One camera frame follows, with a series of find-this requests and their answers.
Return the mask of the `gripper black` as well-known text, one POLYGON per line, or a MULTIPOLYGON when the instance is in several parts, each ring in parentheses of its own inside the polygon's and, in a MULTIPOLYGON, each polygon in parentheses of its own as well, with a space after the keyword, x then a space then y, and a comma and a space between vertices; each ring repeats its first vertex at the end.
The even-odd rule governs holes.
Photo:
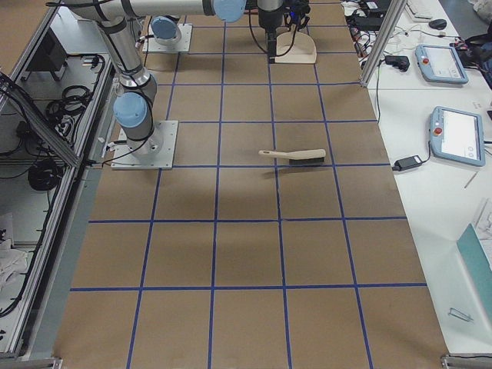
POLYGON ((274 64, 277 57, 276 30, 282 24, 284 13, 283 0, 258 0, 258 22, 265 30, 268 63, 274 64))

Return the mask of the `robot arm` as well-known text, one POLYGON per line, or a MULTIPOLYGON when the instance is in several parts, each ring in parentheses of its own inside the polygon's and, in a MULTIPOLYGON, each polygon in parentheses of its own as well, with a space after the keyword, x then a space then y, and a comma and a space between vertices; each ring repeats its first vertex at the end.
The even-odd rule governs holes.
POLYGON ((163 145, 156 132, 152 105, 157 82, 144 66, 131 36, 128 20, 147 16, 205 15, 236 22, 244 13, 245 1, 59 1, 48 7, 67 8, 97 24, 117 67, 122 95, 113 105, 114 116, 126 135, 126 145, 139 156, 154 154, 163 145))
MULTIPOLYGON (((178 1, 180 8, 174 17, 171 14, 155 16, 150 21, 150 26, 154 37, 164 44, 171 43, 174 39, 179 39, 181 33, 178 30, 178 22, 181 15, 215 15, 223 22, 236 22, 244 14, 247 8, 247 1, 201 1, 197 6, 192 5, 192 1, 178 1)), ((253 6, 258 10, 259 25, 265 31, 266 46, 264 50, 256 41, 251 32, 254 42, 268 56, 269 63, 275 63, 277 58, 287 55, 293 48, 296 31, 291 37, 291 44, 281 54, 278 54, 278 35, 277 28, 281 26, 286 6, 283 1, 256 1, 253 6)))

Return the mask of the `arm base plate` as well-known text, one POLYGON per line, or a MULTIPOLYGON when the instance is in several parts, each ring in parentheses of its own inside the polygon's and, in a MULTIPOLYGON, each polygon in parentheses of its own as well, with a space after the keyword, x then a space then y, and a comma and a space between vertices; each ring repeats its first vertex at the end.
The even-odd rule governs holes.
POLYGON ((158 31, 158 37, 156 38, 155 30, 151 26, 149 38, 145 39, 142 51, 154 54, 188 53, 191 45, 192 29, 192 24, 177 24, 171 27, 171 32, 168 34, 158 31))
POLYGON ((156 121, 153 135, 144 145, 133 152, 140 143, 129 141, 117 145, 111 161, 113 170, 171 170, 174 164, 175 145, 178 136, 178 121, 156 121))

